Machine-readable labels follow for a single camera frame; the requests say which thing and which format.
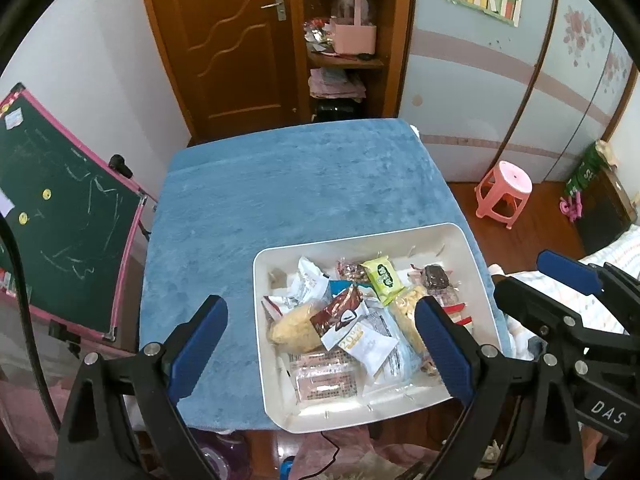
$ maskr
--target door lock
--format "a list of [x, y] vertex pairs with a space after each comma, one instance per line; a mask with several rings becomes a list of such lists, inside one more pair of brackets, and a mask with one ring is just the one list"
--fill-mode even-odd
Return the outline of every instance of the door lock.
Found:
[[284, 0], [276, 0], [276, 2], [274, 4], [263, 5], [260, 8], [261, 9], [270, 9], [271, 7], [276, 7], [276, 10], [278, 11], [278, 21], [279, 22], [286, 22], [287, 21], [287, 9], [284, 6]]

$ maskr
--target wooden shelf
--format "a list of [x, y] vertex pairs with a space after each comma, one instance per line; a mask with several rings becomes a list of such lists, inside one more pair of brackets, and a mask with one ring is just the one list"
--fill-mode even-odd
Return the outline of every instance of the wooden shelf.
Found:
[[384, 63], [379, 59], [364, 61], [361, 59], [345, 59], [343, 57], [325, 56], [316, 52], [306, 52], [309, 60], [314, 66], [327, 68], [344, 68], [358, 70], [376, 70], [384, 67]]

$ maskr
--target blue towel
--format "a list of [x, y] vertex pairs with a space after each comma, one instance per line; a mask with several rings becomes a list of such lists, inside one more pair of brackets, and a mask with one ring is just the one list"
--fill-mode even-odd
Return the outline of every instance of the blue towel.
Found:
[[[196, 428], [273, 429], [264, 412], [253, 262], [268, 247], [442, 222], [462, 227], [487, 293], [478, 245], [429, 153], [401, 120], [307, 124], [219, 140], [175, 155], [148, 248], [140, 344], [162, 342], [209, 294], [228, 328], [178, 409]], [[503, 314], [492, 299], [502, 347]]]

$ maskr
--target wooden door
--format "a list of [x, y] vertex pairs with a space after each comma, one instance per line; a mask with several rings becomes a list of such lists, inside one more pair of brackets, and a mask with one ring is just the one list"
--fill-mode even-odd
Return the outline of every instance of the wooden door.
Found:
[[278, 20], [277, 7], [261, 8], [275, 2], [147, 2], [196, 141], [297, 123], [289, 0], [285, 21]]

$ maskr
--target patterned bedsheet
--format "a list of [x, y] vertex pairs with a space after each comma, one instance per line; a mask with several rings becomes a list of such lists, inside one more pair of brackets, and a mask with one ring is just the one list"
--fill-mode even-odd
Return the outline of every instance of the patterned bedsheet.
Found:
[[[631, 226], [629, 231], [611, 245], [580, 261], [584, 264], [597, 264], [600, 266], [605, 262], [609, 262], [638, 278], [640, 275], [640, 227]], [[582, 322], [587, 328], [615, 333], [624, 332], [622, 325], [594, 296], [583, 296], [572, 288], [556, 282], [553, 278], [545, 276], [538, 271], [518, 272], [510, 274], [510, 276], [527, 283], [527, 285], [544, 292], [549, 297], [575, 310], [582, 316]], [[513, 355], [518, 359], [532, 360], [534, 356], [529, 351], [528, 343], [529, 339], [535, 334], [524, 328], [512, 317], [506, 316], [506, 318]]]

